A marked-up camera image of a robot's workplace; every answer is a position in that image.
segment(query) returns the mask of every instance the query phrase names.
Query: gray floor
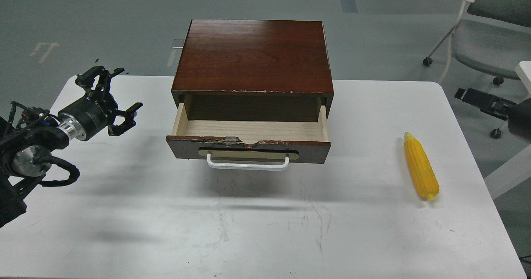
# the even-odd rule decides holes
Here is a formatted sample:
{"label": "gray floor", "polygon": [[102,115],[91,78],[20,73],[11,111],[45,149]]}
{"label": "gray floor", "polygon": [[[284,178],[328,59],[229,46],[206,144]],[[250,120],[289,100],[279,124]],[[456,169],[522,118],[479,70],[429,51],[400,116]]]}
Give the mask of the gray floor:
{"label": "gray floor", "polygon": [[[11,100],[49,108],[70,76],[96,64],[124,67],[130,75],[174,75],[179,53],[172,62],[171,43],[186,37],[191,19],[321,20],[334,79],[435,81],[446,45],[431,67],[421,60],[453,24],[460,2],[0,0],[0,115],[7,117]],[[49,45],[30,56],[38,43],[55,42],[45,58]],[[442,86],[484,176],[526,147],[509,134],[490,139],[499,120],[453,99],[457,88],[472,87],[520,101],[521,82],[495,87],[490,76],[454,61]],[[495,200],[520,256],[531,254],[530,191],[527,180]],[[531,275],[531,264],[524,265]]]}

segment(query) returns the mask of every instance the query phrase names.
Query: wooden top surface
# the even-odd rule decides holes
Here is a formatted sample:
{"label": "wooden top surface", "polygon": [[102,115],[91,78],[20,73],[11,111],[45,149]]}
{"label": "wooden top surface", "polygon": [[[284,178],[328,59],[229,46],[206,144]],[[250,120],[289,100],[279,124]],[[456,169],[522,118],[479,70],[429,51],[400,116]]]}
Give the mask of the wooden top surface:
{"label": "wooden top surface", "polygon": [[192,20],[172,90],[333,94],[323,24]]}

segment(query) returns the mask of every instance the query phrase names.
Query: chair wheel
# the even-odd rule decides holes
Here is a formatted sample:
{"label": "chair wheel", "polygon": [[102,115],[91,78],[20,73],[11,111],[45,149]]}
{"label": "chair wheel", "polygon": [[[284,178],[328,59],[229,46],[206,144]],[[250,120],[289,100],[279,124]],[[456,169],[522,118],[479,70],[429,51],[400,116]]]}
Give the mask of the chair wheel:
{"label": "chair wheel", "polygon": [[432,64],[432,63],[433,63],[433,60],[432,60],[431,58],[429,58],[429,57],[425,58],[425,59],[422,61],[422,64],[425,65],[425,66],[427,66],[427,67],[429,67],[430,64]]}
{"label": "chair wheel", "polygon": [[496,77],[492,80],[492,83],[494,83],[495,85],[500,85],[504,82],[505,82],[505,79],[503,79],[502,77]]}
{"label": "chair wheel", "polygon": [[503,132],[499,129],[494,129],[491,131],[491,138],[493,139],[500,139]]}

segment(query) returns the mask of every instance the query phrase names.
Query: white drawer handle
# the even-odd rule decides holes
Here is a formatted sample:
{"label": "white drawer handle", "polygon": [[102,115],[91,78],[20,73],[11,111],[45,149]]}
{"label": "white drawer handle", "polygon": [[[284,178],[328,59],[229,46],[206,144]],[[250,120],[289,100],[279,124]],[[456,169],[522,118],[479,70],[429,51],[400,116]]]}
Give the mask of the white drawer handle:
{"label": "white drawer handle", "polygon": [[286,155],[286,160],[282,165],[268,165],[268,164],[241,164],[241,163],[217,163],[212,162],[212,154],[207,154],[207,163],[210,167],[216,169],[241,169],[241,170],[265,170],[265,171],[281,171],[288,167],[290,157]]}

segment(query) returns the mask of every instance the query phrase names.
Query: white arrow marking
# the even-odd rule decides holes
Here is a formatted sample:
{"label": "white arrow marking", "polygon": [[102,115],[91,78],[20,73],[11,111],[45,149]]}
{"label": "white arrow marking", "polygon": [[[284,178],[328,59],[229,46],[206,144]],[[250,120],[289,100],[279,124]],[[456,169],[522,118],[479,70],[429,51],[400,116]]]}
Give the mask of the white arrow marking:
{"label": "white arrow marking", "polygon": [[48,46],[48,50],[46,50],[46,52],[44,52],[44,54],[42,55],[42,57],[40,58],[39,60],[39,63],[43,63],[44,60],[46,60],[46,58],[50,55],[50,52],[53,50],[54,47],[57,47],[57,46],[61,46],[59,45],[59,43],[55,42],[55,43],[51,43],[49,46]]}
{"label": "white arrow marking", "polygon": [[30,57],[34,56],[38,50],[40,50],[41,46],[49,45],[50,43],[37,43],[37,46],[35,46],[35,49],[30,53]]}

